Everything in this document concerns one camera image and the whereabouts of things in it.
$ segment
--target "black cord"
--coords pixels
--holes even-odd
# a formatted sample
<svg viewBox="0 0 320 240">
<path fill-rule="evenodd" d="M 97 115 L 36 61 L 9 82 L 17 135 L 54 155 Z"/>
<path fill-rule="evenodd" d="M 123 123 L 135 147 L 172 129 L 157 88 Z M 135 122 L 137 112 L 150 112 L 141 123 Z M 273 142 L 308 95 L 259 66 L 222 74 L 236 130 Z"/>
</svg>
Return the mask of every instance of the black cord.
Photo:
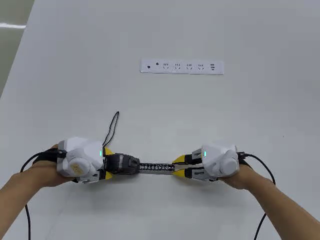
<svg viewBox="0 0 320 240">
<path fill-rule="evenodd" d="M 41 154 L 43 154 L 43 152 L 38 152 L 37 154 L 33 155 L 32 157 L 30 157 L 21 167 L 20 173 L 22 173 L 25 169 L 25 167 L 27 166 L 28 163 L 30 163 L 30 161 L 32 159 L 34 159 L 35 157 L 40 156 Z M 28 205 L 26 204 L 24 206 L 25 209 L 25 213 L 26 213 L 26 218 L 28 220 L 28 239 L 31 240 L 31 220 L 30 220 L 30 213 L 29 213 L 29 209 L 28 209 Z"/>
<path fill-rule="evenodd" d="M 110 126 L 109 126 L 109 132 L 108 132 L 108 134 L 106 135 L 106 137 L 105 137 L 105 139 L 104 139 L 104 142 L 103 142 L 103 144 L 102 144 L 103 147 L 107 146 L 107 145 L 111 142 L 111 140 L 113 139 L 113 137 L 114 137 L 114 135 L 115 135 L 115 131 L 116 131 L 116 126 L 117 126 L 118 118 L 119 118 L 119 111 L 117 111 L 117 112 L 114 114 L 113 118 L 112 118 L 112 121 L 111 121 Z M 112 133 L 111 138 L 110 138 L 109 141 L 107 142 L 107 139 L 108 139 L 108 137 L 109 137 L 109 134 L 111 133 L 111 128 L 112 128 L 113 123 L 114 123 L 113 133 Z"/>
<path fill-rule="evenodd" d="M 248 154 L 248 153 L 244 153 L 244 154 L 243 154 L 243 157 L 252 157 L 252 158 L 258 160 L 258 161 L 264 166 L 264 168 L 268 171 L 268 173 L 270 174 L 273 184 L 276 185 L 276 180 L 275 180 L 274 175 L 272 174 L 272 172 L 270 171 L 270 169 L 267 167 L 267 165 L 266 165 L 260 158 L 258 158 L 258 157 L 255 156 L 255 155 Z M 253 239 L 253 240 L 257 240 L 258 233 L 259 233 L 259 231 L 260 231 L 261 225 L 262 225 L 262 223 L 264 222 L 266 216 L 267 216 L 266 213 L 264 213 L 263 216 L 262 216 L 262 218 L 261 218 L 261 220 L 260 220 L 260 222 L 259 222 L 259 225 L 258 225 L 258 227 L 257 227 L 257 229 L 256 229 L 256 232 L 255 232 L 255 235 L 254 235 L 254 239 Z"/>
</svg>

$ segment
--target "white tabletop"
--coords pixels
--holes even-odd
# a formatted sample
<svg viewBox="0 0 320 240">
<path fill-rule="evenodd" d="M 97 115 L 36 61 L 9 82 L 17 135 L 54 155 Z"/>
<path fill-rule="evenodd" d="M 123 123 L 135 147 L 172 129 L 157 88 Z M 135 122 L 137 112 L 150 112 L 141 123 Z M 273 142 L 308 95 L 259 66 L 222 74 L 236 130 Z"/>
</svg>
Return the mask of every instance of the white tabletop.
<svg viewBox="0 0 320 240">
<path fill-rule="evenodd" d="M 319 1 L 36 0 L 0 100 L 1 185 L 60 140 L 103 140 L 119 110 L 113 151 L 169 163 L 234 143 L 320 219 L 319 12 Z M 215 59 L 225 75 L 143 74 L 141 58 Z M 142 174 L 42 189 L 29 208 L 33 240 L 249 240 L 263 214 L 221 182 Z M 4 239 L 27 239 L 25 212 Z M 259 239 L 279 239 L 269 220 Z"/>
</svg>

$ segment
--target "yellow label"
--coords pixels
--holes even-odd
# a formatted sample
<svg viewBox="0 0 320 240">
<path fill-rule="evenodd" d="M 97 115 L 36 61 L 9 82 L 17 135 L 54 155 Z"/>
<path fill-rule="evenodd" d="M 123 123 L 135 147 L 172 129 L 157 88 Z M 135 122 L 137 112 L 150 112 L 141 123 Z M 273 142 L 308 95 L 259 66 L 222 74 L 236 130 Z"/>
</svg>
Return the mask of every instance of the yellow label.
<svg viewBox="0 0 320 240">
<path fill-rule="evenodd" d="M 84 171 L 82 171 L 82 169 L 80 168 L 80 166 L 78 164 L 73 163 L 70 165 L 70 167 L 72 168 L 72 170 L 74 171 L 75 174 L 77 174 L 77 175 L 84 174 Z"/>
</svg>

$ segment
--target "white power strip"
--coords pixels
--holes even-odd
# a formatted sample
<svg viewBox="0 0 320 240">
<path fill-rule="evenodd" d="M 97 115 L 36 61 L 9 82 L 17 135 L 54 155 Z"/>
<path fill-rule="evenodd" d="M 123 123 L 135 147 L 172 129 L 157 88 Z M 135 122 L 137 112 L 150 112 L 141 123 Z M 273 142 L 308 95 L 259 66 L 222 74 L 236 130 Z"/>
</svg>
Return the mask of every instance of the white power strip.
<svg viewBox="0 0 320 240">
<path fill-rule="evenodd" d="M 206 74 L 223 75 L 224 63 L 213 60 L 178 60 L 145 58 L 141 60 L 141 73 L 153 74 Z"/>
</svg>

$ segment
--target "tape measure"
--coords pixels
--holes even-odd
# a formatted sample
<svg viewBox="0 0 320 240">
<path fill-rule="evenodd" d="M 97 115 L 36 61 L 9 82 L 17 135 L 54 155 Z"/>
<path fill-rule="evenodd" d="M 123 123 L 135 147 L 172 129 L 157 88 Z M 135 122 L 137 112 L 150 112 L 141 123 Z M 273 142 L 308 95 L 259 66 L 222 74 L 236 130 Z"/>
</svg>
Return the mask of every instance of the tape measure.
<svg viewBox="0 0 320 240">
<path fill-rule="evenodd" d="M 141 174 L 172 174 L 175 171 L 174 164 L 167 163 L 140 163 L 139 172 Z"/>
</svg>

